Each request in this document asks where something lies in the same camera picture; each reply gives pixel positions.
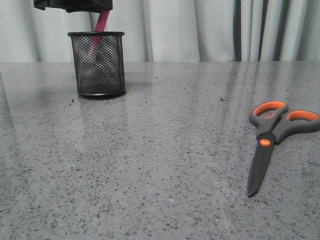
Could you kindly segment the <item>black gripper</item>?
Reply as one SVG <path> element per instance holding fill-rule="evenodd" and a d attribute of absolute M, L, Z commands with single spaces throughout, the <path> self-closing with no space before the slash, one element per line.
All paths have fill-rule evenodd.
<path fill-rule="evenodd" d="M 100 13 L 101 10 L 111 11 L 112 0 L 34 0 L 33 6 L 40 10 L 55 8 L 65 10 L 67 13 L 91 12 Z"/>

